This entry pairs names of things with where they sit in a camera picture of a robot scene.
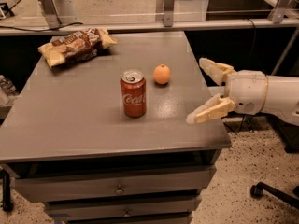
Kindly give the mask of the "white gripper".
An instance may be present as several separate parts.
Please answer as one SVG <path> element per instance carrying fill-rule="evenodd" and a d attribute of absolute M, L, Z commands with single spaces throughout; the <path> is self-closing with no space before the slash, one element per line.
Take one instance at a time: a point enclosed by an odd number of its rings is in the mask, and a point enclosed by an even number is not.
<path fill-rule="evenodd" d="M 226 97 L 222 98 L 219 93 L 211 97 L 187 116 L 188 124 L 220 119 L 232 111 L 255 115 L 262 110 L 267 92 L 267 77 L 263 72 L 236 72 L 231 65 L 216 63 L 208 58 L 200 58 L 199 66 L 217 85 L 226 82 Z"/>

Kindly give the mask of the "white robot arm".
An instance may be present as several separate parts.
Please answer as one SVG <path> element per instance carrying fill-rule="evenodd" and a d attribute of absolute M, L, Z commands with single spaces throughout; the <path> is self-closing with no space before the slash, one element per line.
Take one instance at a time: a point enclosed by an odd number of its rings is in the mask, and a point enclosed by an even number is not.
<path fill-rule="evenodd" d="M 262 71 L 235 69 L 225 63 L 200 58 L 199 65 L 224 94 L 215 94 L 190 113 L 186 122 L 202 123 L 223 118 L 229 112 L 255 115 L 267 113 L 292 125 L 299 125 L 299 78 L 269 76 Z"/>

